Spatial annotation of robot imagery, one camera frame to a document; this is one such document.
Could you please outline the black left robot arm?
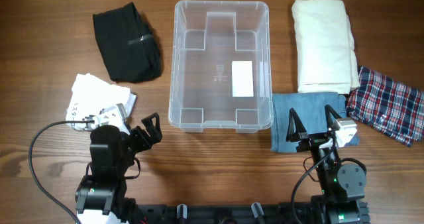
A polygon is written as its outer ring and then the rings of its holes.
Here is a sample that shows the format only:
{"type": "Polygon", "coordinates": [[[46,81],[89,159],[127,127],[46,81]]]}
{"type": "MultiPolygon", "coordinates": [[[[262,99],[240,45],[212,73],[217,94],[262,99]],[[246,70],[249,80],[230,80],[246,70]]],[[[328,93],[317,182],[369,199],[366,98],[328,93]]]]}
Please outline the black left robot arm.
{"type": "Polygon", "coordinates": [[[136,154],[162,140],[160,117],[153,113],[128,133],[115,125],[102,125],[90,134],[91,162],[87,165],[76,194],[78,223],[148,223],[134,198],[125,196],[127,170],[140,161],[136,154]]]}

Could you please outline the cream cloth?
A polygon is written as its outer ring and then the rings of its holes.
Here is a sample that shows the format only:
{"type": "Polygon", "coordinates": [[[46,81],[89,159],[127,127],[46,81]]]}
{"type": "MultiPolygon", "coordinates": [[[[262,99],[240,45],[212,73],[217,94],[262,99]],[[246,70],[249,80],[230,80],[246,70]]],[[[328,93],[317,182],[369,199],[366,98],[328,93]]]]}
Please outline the cream cloth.
{"type": "Polygon", "coordinates": [[[354,38],[341,0],[296,0],[297,91],[348,94],[360,86],[354,38]]]}

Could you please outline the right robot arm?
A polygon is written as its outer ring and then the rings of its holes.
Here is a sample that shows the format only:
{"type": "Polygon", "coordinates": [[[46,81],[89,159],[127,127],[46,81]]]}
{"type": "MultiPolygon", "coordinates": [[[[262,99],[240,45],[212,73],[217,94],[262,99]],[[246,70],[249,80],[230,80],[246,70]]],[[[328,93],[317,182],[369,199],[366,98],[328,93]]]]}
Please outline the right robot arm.
{"type": "Polygon", "coordinates": [[[291,216],[295,223],[369,223],[368,204],[363,202],[366,166],[355,158],[341,158],[337,149],[356,134],[356,123],[342,118],[330,105],[325,106],[327,130],[308,133],[295,109],[289,112],[286,140],[298,142],[297,151],[309,151],[313,165],[297,181],[291,193],[291,216]],[[301,183],[316,171],[321,195],[313,196],[304,219],[295,206],[295,195],[301,183]]]}

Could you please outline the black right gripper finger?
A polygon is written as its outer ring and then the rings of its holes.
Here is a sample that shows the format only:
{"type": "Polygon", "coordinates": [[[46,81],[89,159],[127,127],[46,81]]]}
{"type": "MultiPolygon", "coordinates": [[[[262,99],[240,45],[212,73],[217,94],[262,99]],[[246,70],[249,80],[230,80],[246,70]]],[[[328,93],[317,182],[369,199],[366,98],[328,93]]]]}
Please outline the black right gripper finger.
{"type": "Polygon", "coordinates": [[[330,105],[325,106],[325,118],[328,132],[340,129],[339,119],[341,116],[330,105]]]}
{"type": "Polygon", "coordinates": [[[294,108],[289,111],[287,141],[301,141],[307,138],[307,131],[294,108]]]}

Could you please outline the blue jeans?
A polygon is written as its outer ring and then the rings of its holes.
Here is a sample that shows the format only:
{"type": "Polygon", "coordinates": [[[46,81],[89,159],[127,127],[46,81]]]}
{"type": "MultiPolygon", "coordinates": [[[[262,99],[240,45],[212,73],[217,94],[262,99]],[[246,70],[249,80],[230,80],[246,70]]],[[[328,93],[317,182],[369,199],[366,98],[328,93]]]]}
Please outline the blue jeans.
{"type": "Polygon", "coordinates": [[[274,123],[271,127],[271,151],[296,153],[298,143],[286,140],[290,109],[295,109],[309,134],[327,130],[325,106],[330,105],[342,118],[346,117],[346,97],[336,92],[275,93],[274,123]]]}

